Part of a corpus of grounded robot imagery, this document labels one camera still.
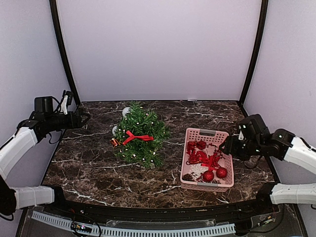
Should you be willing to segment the white ball ornament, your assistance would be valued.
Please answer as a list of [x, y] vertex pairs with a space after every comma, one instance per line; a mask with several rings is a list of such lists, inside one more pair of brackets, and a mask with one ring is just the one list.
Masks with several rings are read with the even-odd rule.
[[122, 116], [125, 118], [130, 113], [130, 107], [125, 107], [122, 110]]
[[116, 135], [117, 130], [118, 130], [118, 126], [115, 125], [115, 126], [113, 127], [113, 129], [112, 129], [112, 134], [113, 134], [114, 136]]

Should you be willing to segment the red ribbon bow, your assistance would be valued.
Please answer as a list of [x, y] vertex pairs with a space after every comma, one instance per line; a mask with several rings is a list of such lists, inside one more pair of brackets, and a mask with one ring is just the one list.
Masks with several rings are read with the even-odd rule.
[[128, 135], [128, 138], [126, 140], [123, 141], [123, 145], [127, 145], [129, 142], [135, 140], [135, 139], [139, 139], [142, 141], [153, 141], [154, 137], [153, 136], [149, 136], [149, 135], [134, 135], [131, 131], [127, 131], [126, 134]]

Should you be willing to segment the red gold drum ornament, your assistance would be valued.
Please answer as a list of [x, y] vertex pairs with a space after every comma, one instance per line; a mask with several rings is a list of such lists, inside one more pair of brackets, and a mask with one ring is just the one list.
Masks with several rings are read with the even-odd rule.
[[116, 138], [112, 138], [110, 140], [110, 142], [111, 142], [111, 145], [113, 146], [113, 148], [121, 146], [121, 142], [119, 140], [117, 140]]

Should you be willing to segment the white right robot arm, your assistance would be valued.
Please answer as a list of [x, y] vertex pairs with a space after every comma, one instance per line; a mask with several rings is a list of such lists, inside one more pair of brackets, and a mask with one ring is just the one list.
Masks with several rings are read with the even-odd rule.
[[271, 204], [316, 204], [316, 149], [305, 139], [279, 128], [270, 132], [260, 114], [237, 125], [219, 149], [242, 161], [258, 156], [271, 158], [278, 182], [267, 182], [256, 194], [252, 210], [263, 214]]

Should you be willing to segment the small green christmas tree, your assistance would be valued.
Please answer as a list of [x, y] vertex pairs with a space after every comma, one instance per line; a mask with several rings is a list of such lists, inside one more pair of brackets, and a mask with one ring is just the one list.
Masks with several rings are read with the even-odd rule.
[[[163, 165], [160, 151], [163, 142], [169, 139], [170, 132], [164, 121], [158, 118], [155, 111], [143, 108], [139, 102], [131, 102], [130, 113], [117, 124], [118, 130], [113, 138], [121, 142], [121, 146], [114, 148], [114, 154], [127, 163], [138, 163], [145, 168], [156, 168]], [[123, 141], [128, 138], [127, 131], [134, 135], [153, 136], [153, 141], [135, 139], [127, 145]]]

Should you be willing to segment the pink plastic basket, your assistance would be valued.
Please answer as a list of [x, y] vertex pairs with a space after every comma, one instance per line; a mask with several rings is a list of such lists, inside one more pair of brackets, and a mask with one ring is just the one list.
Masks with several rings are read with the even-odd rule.
[[233, 187], [233, 158], [219, 149], [228, 135], [224, 131], [187, 128], [180, 174], [181, 188], [226, 192]]

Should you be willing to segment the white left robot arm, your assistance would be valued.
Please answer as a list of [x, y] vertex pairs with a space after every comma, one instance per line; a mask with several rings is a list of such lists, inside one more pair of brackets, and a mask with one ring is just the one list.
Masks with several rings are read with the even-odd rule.
[[53, 96], [36, 97], [30, 117], [21, 121], [15, 133], [0, 148], [0, 212], [5, 216], [25, 207], [50, 204], [59, 215], [66, 215], [70, 205], [61, 187], [10, 187], [6, 180], [22, 157], [52, 132], [83, 127], [91, 118], [81, 109], [69, 111], [73, 93], [64, 91], [57, 106]]

